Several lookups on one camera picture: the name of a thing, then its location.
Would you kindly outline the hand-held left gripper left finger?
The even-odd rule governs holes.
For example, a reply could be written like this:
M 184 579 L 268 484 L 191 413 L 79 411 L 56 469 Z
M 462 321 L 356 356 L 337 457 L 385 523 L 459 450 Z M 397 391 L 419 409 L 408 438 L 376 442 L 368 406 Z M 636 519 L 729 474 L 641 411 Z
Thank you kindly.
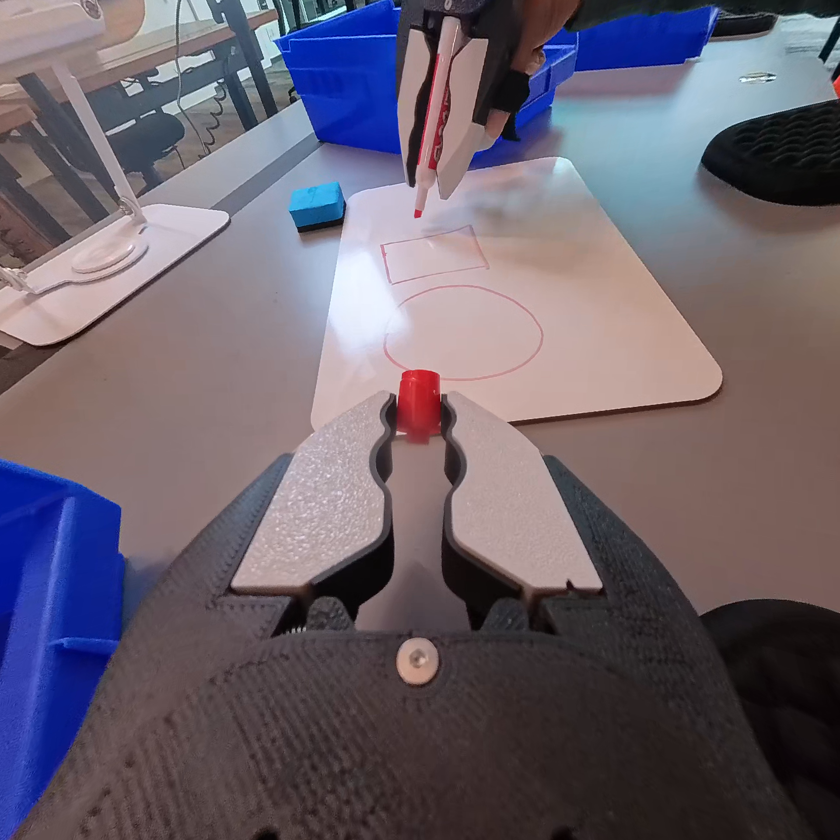
M 395 396 L 376 392 L 311 434 L 291 457 L 230 588 L 366 602 L 394 564 Z

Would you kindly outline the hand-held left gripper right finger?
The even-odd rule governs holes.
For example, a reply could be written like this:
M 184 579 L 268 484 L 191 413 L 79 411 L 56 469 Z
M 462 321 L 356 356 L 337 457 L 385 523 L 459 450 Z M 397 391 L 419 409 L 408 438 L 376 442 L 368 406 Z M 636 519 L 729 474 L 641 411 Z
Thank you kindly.
M 603 582 L 539 449 L 461 394 L 443 398 L 443 572 L 468 605 L 535 605 Z

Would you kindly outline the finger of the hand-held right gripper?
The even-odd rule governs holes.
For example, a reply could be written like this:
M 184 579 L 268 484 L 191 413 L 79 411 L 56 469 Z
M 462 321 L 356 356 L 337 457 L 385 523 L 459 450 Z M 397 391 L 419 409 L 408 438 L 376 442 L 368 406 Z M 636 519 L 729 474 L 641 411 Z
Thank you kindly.
M 415 187 L 415 155 L 421 143 L 428 86 L 441 27 L 399 27 L 397 124 L 406 184 Z
M 444 110 L 446 120 L 439 134 L 437 189 L 441 199 L 450 198 L 463 180 L 474 154 L 480 149 L 487 124 L 487 70 L 489 42 L 461 36 L 452 60 Z

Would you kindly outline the red whiteboard marker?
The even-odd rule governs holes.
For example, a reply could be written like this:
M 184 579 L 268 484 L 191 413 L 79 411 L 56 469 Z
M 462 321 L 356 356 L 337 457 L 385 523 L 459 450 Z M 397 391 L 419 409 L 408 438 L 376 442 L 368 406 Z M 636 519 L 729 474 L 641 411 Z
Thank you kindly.
M 434 66 L 426 107 L 423 113 L 421 143 L 415 155 L 415 204 L 414 218 L 419 219 L 424 213 L 427 197 L 435 184 L 437 176 L 437 152 L 439 134 L 445 122 L 444 105 L 447 97 L 448 76 L 452 60 L 460 46 L 461 24 L 451 16 L 442 17 L 442 25 L 434 56 Z

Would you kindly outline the blue whiteboard eraser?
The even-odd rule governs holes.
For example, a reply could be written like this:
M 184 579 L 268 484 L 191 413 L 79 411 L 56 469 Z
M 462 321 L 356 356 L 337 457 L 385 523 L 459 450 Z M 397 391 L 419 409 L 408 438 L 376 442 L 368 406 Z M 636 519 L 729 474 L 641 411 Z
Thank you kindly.
M 346 202 L 339 182 L 303 187 L 290 195 L 288 213 L 300 234 L 343 224 Z

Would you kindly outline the red marker cap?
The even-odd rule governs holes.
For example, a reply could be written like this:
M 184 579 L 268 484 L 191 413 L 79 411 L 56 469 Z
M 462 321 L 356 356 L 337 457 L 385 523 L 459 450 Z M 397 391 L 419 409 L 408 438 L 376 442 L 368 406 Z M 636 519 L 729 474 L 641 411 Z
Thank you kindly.
M 427 445 L 439 434 L 442 408 L 440 376 L 435 371 L 404 371 L 396 405 L 396 430 L 408 443 Z

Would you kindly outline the blue open-front storage bin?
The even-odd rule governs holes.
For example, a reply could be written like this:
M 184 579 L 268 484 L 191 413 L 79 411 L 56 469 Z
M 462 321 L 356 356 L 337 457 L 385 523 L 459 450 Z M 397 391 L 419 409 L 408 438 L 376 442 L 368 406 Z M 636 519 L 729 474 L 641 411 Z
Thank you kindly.
M 1 463 L 1 838 L 67 755 L 121 636 L 120 506 Z

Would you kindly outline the small blue storage bin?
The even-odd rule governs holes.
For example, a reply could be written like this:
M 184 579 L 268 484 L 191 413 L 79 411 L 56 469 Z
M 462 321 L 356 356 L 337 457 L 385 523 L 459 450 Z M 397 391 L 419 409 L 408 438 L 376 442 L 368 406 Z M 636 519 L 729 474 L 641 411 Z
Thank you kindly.
M 575 71 L 680 66 L 696 59 L 717 24 L 719 9 L 633 15 L 579 33 Z

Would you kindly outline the small black object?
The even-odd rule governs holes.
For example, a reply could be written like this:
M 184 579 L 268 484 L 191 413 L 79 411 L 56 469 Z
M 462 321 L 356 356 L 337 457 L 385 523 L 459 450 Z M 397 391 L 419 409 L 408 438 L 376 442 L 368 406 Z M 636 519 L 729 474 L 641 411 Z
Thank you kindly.
M 744 39 L 768 34 L 776 25 L 778 15 L 771 13 L 734 14 L 721 10 L 710 40 Z

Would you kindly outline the wooden desk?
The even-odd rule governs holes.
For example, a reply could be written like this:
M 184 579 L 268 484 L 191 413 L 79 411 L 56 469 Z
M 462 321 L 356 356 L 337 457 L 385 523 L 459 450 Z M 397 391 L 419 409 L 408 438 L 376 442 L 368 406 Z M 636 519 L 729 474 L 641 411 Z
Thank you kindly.
M 246 13 L 247 27 L 251 33 L 262 26 L 275 23 L 278 13 L 275 7 L 268 10 Z M 167 26 L 144 35 L 137 35 L 120 45 L 72 59 L 70 68 L 79 80 L 84 92 L 89 93 L 128 78 L 150 75 L 155 68 L 175 60 L 200 56 L 207 52 L 222 62 L 223 70 L 234 71 L 234 59 L 220 57 L 225 49 L 237 46 L 237 53 L 244 55 L 244 47 L 238 46 L 240 39 L 227 23 L 217 24 L 213 20 L 200 20 L 182 24 L 177 37 L 175 26 Z M 2 85 L 1 133 L 15 131 L 37 119 L 36 106 L 17 83 Z

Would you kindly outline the black office chair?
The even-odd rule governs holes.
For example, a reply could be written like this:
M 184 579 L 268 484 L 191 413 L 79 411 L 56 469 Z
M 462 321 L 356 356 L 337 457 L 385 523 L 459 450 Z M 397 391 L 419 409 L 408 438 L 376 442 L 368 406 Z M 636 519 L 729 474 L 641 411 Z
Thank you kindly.
M 177 117 L 165 112 L 151 112 L 108 136 L 123 171 L 143 177 L 145 187 L 137 191 L 136 196 L 163 183 L 154 165 L 174 150 L 185 133 Z

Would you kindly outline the white stand with round base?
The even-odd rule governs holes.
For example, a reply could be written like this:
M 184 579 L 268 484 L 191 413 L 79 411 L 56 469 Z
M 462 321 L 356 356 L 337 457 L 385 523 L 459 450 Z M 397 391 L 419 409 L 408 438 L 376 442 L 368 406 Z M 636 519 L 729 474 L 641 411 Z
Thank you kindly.
M 108 176 L 123 220 L 105 227 L 93 245 L 76 251 L 69 272 L 44 266 L 45 276 L 34 286 L 29 283 L 25 270 L 2 268 L 2 287 L 37 298 L 63 287 L 87 285 L 114 277 L 140 262 L 149 249 L 149 243 L 144 238 L 147 218 L 79 81 L 64 61 L 54 62 L 51 70 L 87 135 L 87 141 L 82 142 L 80 132 L 76 131 L 78 151 L 83 153 L 92 174 L 98 179 Z

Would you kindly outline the white paper sign board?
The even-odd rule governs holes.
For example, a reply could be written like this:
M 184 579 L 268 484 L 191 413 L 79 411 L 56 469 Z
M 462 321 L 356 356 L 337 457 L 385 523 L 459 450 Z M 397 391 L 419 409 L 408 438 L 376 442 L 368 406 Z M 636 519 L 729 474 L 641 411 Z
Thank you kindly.
M 138 34 L 145 1 L 2 1 L 2 70 L 118 46 Z

